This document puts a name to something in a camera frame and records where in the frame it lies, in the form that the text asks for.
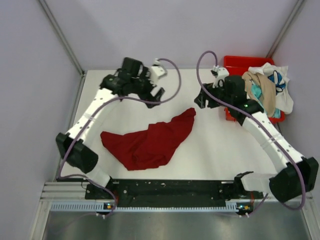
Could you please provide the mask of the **dark red t-shirt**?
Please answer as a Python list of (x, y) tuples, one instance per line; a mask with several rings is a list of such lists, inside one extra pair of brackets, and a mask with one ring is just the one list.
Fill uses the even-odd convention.
[(170, 122), (149, 124), (146, 130), (123, 135), (103, 131), (101, 143), (128, 171), (156, 169), (167, 165), (190, 135), (195, 116), (191, 107)]

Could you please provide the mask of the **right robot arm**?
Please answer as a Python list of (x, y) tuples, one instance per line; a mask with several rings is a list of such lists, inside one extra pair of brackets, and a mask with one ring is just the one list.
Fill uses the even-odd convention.
[(194, 99), (199, 108), (227, 107), (239, 125), (248, 131), (271, 160), (275, 173), (252, 170), (234, 178), (233, 192), (245, 198), (251, 191), (272, 194), (283, 205), (297, 197), (303, 206), (315, 186), (319, 163), (305, 157), (274, 127), (262, 106), (245, 91), (241, 76), (226, 76), (213, 83), (201, 83)]

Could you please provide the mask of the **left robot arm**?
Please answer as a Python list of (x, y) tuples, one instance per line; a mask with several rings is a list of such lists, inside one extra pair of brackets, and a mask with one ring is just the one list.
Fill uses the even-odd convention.
[(121, 67), (100, 81), (92, 102), (79, 119), (65, 133), (56, 136), (56, 145), (61, 157), (57, 179), (79, 177), (96, 185), (96, 192), (102, 198), (109, 198), (114, 191), (112, 177), (99, 165), (99, 156), (91, 149), (92, 141), (104, 123), (107, 115), (123, 100), (131, 100), (147, 105), (148, 108), (163, 103), (164, 89), (152, 94), (160, 79), (168, 71), (156, 58), (151, 66), (141, 61), (125, 57)]

